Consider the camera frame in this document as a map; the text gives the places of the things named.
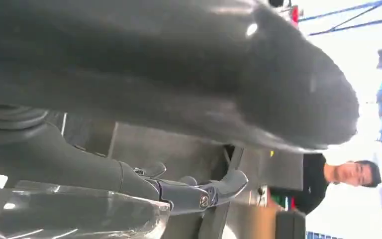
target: black hair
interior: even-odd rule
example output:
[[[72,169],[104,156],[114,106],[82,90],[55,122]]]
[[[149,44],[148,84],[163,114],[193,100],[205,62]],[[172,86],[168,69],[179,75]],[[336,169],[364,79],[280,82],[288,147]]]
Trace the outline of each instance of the black hair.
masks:
[[[377,166],[376,163],[373,163],[373,162],[368,161],[368,160],[356,161],[355,163],[359,163],[359,164],[362,164],[362,165],[370,166],[370,169],[371,169],[371,183],[363,185],[364,187],[375,188],[375,187],[377,187],[378,184],[380,184],[382,182],[382,178],[380,176],[380,170],[379,170],[379,167]]]

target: red light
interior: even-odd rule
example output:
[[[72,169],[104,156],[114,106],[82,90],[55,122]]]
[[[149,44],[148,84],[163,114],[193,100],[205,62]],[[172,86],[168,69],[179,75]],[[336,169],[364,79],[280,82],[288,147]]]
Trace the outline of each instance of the red light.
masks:
[[[298,6],[292,7],[292,11],[291,11],[290,15],[291,15],[292,21],[298,25],[298,20],[299,20],[299,8],[298,8]]]

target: motorcycle fuel tank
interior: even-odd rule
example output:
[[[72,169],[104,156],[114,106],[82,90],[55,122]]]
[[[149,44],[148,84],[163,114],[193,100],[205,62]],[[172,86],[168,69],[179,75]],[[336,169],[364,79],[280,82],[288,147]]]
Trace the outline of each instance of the motorcycle fuel tank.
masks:
[[[255,0],[0,0],[0,104],[290,151],[358,118],[334,62]]]

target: motorcycle windshield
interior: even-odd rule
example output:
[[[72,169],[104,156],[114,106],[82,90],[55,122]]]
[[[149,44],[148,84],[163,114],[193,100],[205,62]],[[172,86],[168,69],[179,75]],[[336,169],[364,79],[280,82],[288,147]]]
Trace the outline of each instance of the motorcycle windshield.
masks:
[[[159,239],[166,203],[88,188],[22,181],[0,188],[0,239]]]

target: motorcycle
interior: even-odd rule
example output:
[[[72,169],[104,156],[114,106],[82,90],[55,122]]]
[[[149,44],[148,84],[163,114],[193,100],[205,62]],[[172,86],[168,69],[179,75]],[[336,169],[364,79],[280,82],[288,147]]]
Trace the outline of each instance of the motorcycle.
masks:
[[[158,238],[248,183],[102,160],[47,109],[292,152],[346,142],[358,119],[333,61],[256,1],[0,0],[0,238]]]

